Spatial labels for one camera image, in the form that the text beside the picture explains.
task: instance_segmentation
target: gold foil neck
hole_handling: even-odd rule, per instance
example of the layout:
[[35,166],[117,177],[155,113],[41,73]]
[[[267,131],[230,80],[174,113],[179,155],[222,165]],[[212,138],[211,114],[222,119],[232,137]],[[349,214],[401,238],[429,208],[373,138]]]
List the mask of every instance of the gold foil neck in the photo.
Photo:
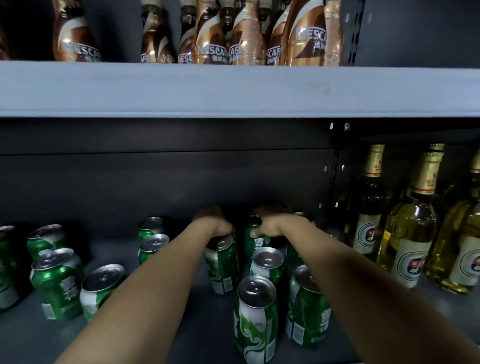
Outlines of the gold foil neck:
[[439,150],[439,151],[444,151],[445,144],[444,143],[432,143],[428,146],[429,150]]
[[417,194],[434,194],[437,184],[438,168],[444,156],[443,152],[424,152],[420,158],[419,172],[410,188]]
[[367,177],[380,177],[382,174],[382,155],[385,145],[374,144],[370,147],[370,154],[363,169],[363,175]]
[[470,172],[480,173],[480,146],[472,159],[472,163],[470,165]]

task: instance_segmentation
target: hand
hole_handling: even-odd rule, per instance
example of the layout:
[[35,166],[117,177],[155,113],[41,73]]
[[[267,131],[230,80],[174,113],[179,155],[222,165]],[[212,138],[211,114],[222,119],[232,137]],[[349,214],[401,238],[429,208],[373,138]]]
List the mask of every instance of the hand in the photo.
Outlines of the hand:
[[264,205],[252,210],[252,214],[260,216],[262,224],[250,233],[252,238],[259,236],[282,236],[282,224],[285,217],[293,215],[291,209],[281,205]]
[[212,238],[230,234],[233,230],[232,224],[225,219],[219,205],[202,208],[193,218],[193,221],[197,220],[205,221],[213,225]]

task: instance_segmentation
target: forearm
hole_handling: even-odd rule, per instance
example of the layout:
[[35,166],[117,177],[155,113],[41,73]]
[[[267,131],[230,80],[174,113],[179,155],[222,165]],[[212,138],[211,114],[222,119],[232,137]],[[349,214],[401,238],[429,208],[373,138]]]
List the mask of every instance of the forearm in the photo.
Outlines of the forearm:
[[364,362],[478,362],[471,341],[374,263],[305,219],[283,226]]
[[208,218],[196,220],[143,263],[114,291],[57,364],[164,362],[213,229]]

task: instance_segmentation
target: bottle label with red logo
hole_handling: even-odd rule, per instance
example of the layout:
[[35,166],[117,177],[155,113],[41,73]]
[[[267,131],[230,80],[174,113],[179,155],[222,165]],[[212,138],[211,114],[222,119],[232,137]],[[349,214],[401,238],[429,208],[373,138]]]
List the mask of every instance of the bottle label with red logo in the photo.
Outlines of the bottle label with red logo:
[[417,285],[432,242],[420,243],[401,239],[391,274],[407,288]]
[[381,215],[360,214],[353,240],[353,249],[361,254],[370,254],[375,247],[377,227]]
[[480,239],[467,237],[448,279],[456,284],[474,286],[480,278]]

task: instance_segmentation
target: shelf surface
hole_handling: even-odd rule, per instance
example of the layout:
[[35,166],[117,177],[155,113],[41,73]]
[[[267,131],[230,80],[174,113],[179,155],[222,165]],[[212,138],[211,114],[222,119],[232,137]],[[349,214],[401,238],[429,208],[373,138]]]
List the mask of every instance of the shelf surface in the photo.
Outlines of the shelf surface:
[[1,117],[480,116],[480,70],[2,62]]
[[[132,273],[138,266],[138,245],[130,240],[102,240],[92,245],[93,256],[86,271],[107,263],[123,264]],[[421,277],[418,294],[447,316],[477,344],[480,343],[480,290],[470,296],[455,296]],[[185,314],[168,356],[168,363],[243,363],[234,348],[231,297],[217,296],[210,287],[202,260],[192,286]],[[3,364],[51,364],[86,325],[83,316],[68,322],[44,319],[40,299],[33,293],[0,316],[0,351]],[[322,347],[309,351],[291,342],[280,331],[272,364],[357,363],[355,349],[335,317],[330,321]]]

